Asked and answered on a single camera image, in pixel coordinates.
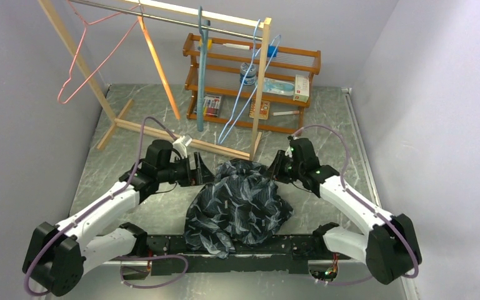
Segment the dark patterned shorts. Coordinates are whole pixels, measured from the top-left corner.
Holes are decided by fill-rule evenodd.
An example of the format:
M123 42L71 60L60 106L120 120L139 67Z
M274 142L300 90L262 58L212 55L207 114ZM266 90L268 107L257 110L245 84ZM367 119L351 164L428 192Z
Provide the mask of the dark patterned shorts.
M232 159L222 163L187 209L184 240L191 251L224 259L236 243L253 248L276 234L294 214L267 177L268 167Z

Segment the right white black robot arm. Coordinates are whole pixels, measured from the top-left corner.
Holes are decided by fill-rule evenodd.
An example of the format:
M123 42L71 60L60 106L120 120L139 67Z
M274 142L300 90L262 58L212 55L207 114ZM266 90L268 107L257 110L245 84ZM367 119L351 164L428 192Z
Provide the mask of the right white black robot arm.
M342 172L322 165L308 138L289 136L288 140L288 149L277 152L269 177L286 184L299 181L359 229L355 233L334 223L320 227L321 236L312 242L313 253L321 259L337 253L359 261L381 284L418 275L422 256L412 220L367 200L345 181Z

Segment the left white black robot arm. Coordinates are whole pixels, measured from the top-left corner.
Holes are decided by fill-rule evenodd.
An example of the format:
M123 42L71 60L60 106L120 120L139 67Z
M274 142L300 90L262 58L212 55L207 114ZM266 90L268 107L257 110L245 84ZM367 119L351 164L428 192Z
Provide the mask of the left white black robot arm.
M63 296L92 269L119 256L133 260L148 253L148 234L127 222L107 235L108 225L158 193L160 184L201 186L214 174L198 152L187 155L185 136L174 142L153 141L140 157L100 198L68 218L41 223L34 231L22 265L24 288L32 296Z

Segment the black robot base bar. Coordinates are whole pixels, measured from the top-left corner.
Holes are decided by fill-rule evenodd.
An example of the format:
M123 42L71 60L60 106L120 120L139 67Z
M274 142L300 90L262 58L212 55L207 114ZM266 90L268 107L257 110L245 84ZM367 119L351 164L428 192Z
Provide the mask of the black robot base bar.
M154 257L180 255L176 258L158 259L151 263L152 275L187 273L271 272L310 275L316 264L330 265L334 258L348 261L343 254L334 254L311 234L273 235L262 245L249 247L234 241L235 251L226 258L218 258L205 249L190 250L182 235L155 235L147 238L147 248Z

